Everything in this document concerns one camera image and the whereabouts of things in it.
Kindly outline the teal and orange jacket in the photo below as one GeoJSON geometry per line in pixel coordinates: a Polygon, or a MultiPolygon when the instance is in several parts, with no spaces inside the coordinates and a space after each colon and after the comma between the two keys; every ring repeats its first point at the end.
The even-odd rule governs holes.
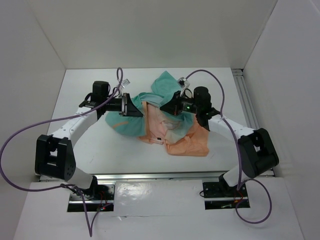
{"type": "Polygon", "coordinates": [[[209,132],[198,124],[195,115],[182,112],[174,116],[160,110],[180,89],[177,80],[164,71],[152,83],[151,92],[141,92],[132,98],[143,117],[109,112],[105,122],[120,135],[163,145],[169,155],[205,157],[209,153],[209,132]]]}

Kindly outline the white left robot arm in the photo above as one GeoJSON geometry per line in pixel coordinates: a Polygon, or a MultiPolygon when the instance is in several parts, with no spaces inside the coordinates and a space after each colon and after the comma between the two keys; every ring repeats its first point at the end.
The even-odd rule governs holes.
{"type": "Polygon", "coordinates": [[[75,115],[50,135],[41,135],[36,141],[35,173],[41,176],[64,180],[80,189],[88,200],[97,197],[107,187],[98,184],[97,177],[76,166],[74,147],[81,136],[95,124],[105,112],[117,112],[123,117],[142,117],[134,106],[129,93],[123,88],[129,80],[119,81],[119,86],[110,92],[106,81],[95,81],[92,91],[78,106],[75,115]]]}

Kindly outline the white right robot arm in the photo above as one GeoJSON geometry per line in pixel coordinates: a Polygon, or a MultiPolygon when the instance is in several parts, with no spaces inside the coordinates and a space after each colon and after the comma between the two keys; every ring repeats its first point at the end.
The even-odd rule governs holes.
{"type": "Polygon", "coordinates": [[[186,97],[180,91],[160,107],[160,110],[177,116],[183,112],[195,114],[198,124],[206,130],[217,133],[236,145],[238,165],[219,177],[218,190],[223,196],[230,196],[236,186],[274,168],[279,157],[268,131],[264,128],[245,127],[224,116],[211,103],[209,90],[196,87],[193,97],[186,97]]]}

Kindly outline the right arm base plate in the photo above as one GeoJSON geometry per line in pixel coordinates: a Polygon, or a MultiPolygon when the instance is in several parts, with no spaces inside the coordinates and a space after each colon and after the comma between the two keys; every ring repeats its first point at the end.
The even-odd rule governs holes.
{"type": "Polygon", "coordinates": [[[230,191],[223,192],[218,182],[203,182],[203,190],[199,195],[204,198],[204,207],[206,210],[226,210],[238,208],[250,208],[248,192],[246,186],[240,190],[233,187],[230,191]]]}

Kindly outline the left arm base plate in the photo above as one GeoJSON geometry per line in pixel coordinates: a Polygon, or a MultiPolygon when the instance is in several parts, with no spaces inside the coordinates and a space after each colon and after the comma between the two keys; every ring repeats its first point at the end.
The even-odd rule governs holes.
{"type": "MultiPolygon", "coordinates": [[[[101,212],[114,211],[114,198],[115,198],[115,183],[107,182],[102,183],[102,190],[94,196],[83,194],[87,212],[93,213],[97,210],[101,212]]],[[[85,211],[81,195],[73,190],[69,195],[67,212],[68,213],[83,213],[85,211]]]]}

